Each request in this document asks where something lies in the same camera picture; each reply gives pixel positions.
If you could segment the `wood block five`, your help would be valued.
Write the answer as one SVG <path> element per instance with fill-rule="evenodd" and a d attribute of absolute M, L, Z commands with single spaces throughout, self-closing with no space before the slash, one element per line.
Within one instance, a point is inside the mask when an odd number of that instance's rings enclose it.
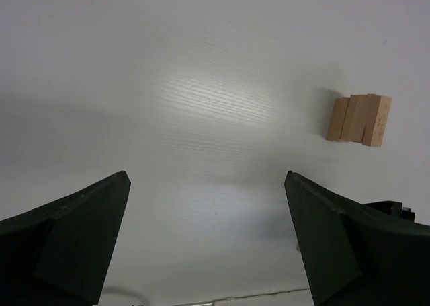
<path fill-rule="evenodd" d="M 392 104 L 392 98 L 388 96 L 378 96 L 378 107 L 372 126 L 372 136 L 370 138 L 371 147 L 381 147 L 386 129 L 386 123 Z"/>

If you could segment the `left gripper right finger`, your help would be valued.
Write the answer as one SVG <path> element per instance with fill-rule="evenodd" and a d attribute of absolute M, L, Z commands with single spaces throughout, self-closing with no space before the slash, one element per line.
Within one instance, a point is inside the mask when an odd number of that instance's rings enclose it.
<path fill-rule="evenodd" d="M 293 171 L 284 186 L 315 305 L 429 304 L 429 226 Z"/>

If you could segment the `wood block eight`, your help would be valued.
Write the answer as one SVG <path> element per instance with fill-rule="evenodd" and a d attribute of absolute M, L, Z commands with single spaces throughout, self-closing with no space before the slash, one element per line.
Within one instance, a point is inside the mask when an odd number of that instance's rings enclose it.
<path fill-rule="evenodd" d="M 365 99 L 365 127 L 361 143 L 363 145 L 372 146 L 372 137 L 375 128 L 376 117 L 378 115 L 380 105 L 380 96 L 376 94 L 368 94 Z"/>

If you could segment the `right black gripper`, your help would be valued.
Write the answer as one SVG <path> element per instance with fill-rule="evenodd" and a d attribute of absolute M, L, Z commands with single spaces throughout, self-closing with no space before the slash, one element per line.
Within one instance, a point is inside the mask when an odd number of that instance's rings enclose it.
<path fill-rule="evenodd" d="M 412 222 L 415 221 L 415 212 L 413 212 L 410 208 L 403 206 L 401 202 L 381 201 L 367 203 L 365 206 L 393 217 L 398 217 L 400 219 Z"/>

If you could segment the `wood block three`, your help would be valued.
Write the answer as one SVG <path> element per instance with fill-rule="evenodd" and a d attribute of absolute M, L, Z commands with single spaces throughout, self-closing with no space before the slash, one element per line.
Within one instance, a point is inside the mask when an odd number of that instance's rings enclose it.
<path fill-rule="evenodd" d="M 341 142 L 348 142 L 350 141 L 350 134 L 351 134 L 351 128 L 353 124 L 353 117 L 355 108 L 358 103 L 359 96 L 358 95 L 351 95 L 349 97 L 347 110 L 345 113 L 345 119 L 343 122 L 343 128 L 341 131 L 340 141 Z"/>

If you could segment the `wood block four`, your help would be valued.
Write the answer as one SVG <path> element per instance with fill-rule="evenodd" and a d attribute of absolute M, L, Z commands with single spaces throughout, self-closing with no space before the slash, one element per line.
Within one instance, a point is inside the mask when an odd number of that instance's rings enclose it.
<path fill-rule="evenodd" d="M 356 102 L 349 131 L 349 140 L 360 143 L 362 142 L 366 125 L 366 95 L 357 95 L 355 99 Z"/>

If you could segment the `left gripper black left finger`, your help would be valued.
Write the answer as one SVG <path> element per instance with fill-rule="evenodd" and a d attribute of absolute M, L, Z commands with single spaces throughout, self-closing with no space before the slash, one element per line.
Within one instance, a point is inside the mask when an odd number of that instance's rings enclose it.
<path fill-rule="evenodd" d="M 116 172 L 1 221 L 2 305 L 97 305 L 131 181 Z"/>

